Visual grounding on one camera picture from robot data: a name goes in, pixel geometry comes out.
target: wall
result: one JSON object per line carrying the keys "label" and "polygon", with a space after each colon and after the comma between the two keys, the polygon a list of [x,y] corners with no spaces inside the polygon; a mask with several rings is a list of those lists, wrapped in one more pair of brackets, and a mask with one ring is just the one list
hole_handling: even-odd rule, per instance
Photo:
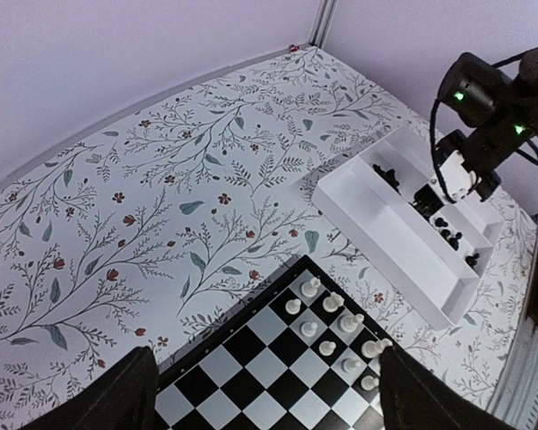
{"label": "wall", "polygon": [[160,91],[307,42],[315,0],[0,2],[0,183]]}
{"label": "wall", "polygon": [[[462,52],[494,63],[536,46],[538,0],[343,0],[325,50],[428,118],[442,77]],[[460,124],[446,107],[439,111],[443,133]],[[499,174],[505,189],[536,213],[538,168],[513,156]]]}

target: chessboard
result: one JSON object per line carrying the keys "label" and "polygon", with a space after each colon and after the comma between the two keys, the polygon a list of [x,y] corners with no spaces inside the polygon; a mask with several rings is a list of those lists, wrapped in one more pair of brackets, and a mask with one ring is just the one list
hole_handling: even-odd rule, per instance
{"label": "chessboard", "polygon": [[161,376],[154,429],[382,429],[378,353],[362,347],[384,339],[304,256]]}

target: floral tablecloth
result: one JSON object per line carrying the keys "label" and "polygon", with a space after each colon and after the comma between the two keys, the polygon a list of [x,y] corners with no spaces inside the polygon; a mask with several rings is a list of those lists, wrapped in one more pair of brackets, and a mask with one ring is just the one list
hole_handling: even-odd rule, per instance
{"label": "floral tablecloth", "polygon": [[339,159],[403,124],[426,135],[389,93],[308,48],[137,112],[6,187],[0,428],[72,398],[134,346],[169,366],[303,254],[484,408],[523,303],[530,218],[504,192],[491,199],[507,223],[478,296],[434,332],[310,204]]}

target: floral pattern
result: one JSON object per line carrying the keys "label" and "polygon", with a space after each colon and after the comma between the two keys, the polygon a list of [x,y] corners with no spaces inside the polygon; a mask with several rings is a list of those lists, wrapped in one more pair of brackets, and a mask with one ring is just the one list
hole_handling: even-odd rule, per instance
{"label": "floral pattern", "polygon": [[427,125],[316,48],[196,85],[0,193],[0,428],[68,400],[132,347],[161,369],[310,254],[400,344],[485,408],[514,338],[535,225],[507,221],[462,324],[434,332],[310,203],[399,125]]}

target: gray leaf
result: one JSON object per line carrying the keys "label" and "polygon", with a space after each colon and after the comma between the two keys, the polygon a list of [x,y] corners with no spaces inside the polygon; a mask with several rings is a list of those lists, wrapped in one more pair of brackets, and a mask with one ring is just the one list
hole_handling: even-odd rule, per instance
{"label": "gray leaf", "polygon": [[362,280],[365,277],[365,271],[367,271],[368,267],[363,267],[359,272],[359,279]]}
{"label": "gray leaf", "polygon": [[93,270],[96,268],[96,265],[98,264],[99,260],[100,260],[100,258],[98,257],[98,258],[96,258],[94,261],[90,262],[90,264],[88,264],[86,266],[86,270],[84,271],[86,276],[90,276],[93,273]]}
{"label": "gray leaf", "polygon": [[313,126],[313,121],[310,119],[304,119],[303,125],[305,125],[305,128],[307,129],[307,131],[309,131],[311,127]]}
{"label": "gray leaf", "polygon": [[68,350],[68,344],[65,341],[65,337],[60,329],[57,328],[57,325],[45,325],[43,328],[50,333],[50,338],[57,346],[66,351]]}
{"label": "gray leaf", "polygon": [[186,296],[187,291],[189,291],[189,284],[191,284],[191,278],[188,276],[187,280],[186,280],[186,283],[184,284],[183,288],[181,289],[181,295],[179,296],[179,298],[183,298],[183,297]]}
{"label": "gray leaf", "polygon": [[55,303],[60,299],[60,282],[57,278],[52,281],[52,289],[50,289],[50,302]]}
{"label": "gray leaf", "polygon": [[34,339],[16,338],[10,341],[10,345],[28,345],[29,343],[37,343]]}
{"label": "gray leaf", "polygon": [[179,205],[179,210],[184,215],[191,215],[202,204],[204,204],[204,202],[200,200],[197,200],[195,202],[190,202],[190,203],[183,203]]}
{"label": "gray leaf", "polygon": [[466,314],[464,318],[469,324],[476,325],[476,321],[469,314]]}
{"label": "gray leaf", "polygon": [[32,237],[32,235],[30,234],[30,229],[28,228],[26,224],[24,224],[24,221],[20,223],[18,230],[20,230],[20,233],[22,233],[23,235],[27,237]]}
{"label": "gray leaf", "polygon": [[261,248],[263,248],[263,245],[251,246],[250,248],[247,249],[247,252],[250,253],[250,254],[256,253]]}
{"label": "gray leaf", "polygon": [[27,198],[28,198],[27,194],[22,197],[22,199],[16,205],[16,210],[19,210],[24,205],[24,203],[26,203]]}
{"label": "gray leaf", "polygon": [[450,331],[450,333],[448,333],[448,336],[452,336],[453,334],[455,334],[456,332],[460,330],[462,330],[462,327],[455,327],[454,329]]}
{"label": "gray leaf", "polygon": [[70,168],[64,171],[64,184],[66,187],[68,187],[68,185],[70,184],[73,174],[74,174],[74,171]]}
{"label": "gray leaf", "polygon": [[44,230],[44,234],[42,235],[42,241],[43,242],[49,241],[51,236],[52,236],[52,221],[48,223],[48,226]]}
{"label": "gray leaf", "polygon": [[207,264],[205,264],[204,260],[196,253],[189,254],[191,255],[191,262],[201,270],[201,273],[203,273]]}
{"label": "gray leaf", "polygon": [[218,166],[223,166],[218,159],[216,159],[213,155],[205,155],[205,161],[207,161],[208,163],[212,163],[212,164],[216,164]]}
{"label": "gray leaf", "polygon": [[223,269],[221,269],[221,271],[225,273],[226,275],[240,275],[241,274],[240,271],[238,271],[237,269],[231,266],[225,266]]}
{"label": "gray leaf", "polygon": [[353,112],[357,115],[357,116],[360,116],[362,119],[369,119],[368,116],[366,116],[365,114],[363,114],[362,112],[360,112],[359,110],[353,110]]}
{"label": "gray leaf", "polygon": [[305,240],[307,241],[308,245],[308,253],[312,254],[317,249],[317,242],[319,240],[319,234],[316,231],[306,231],[305,232]]}

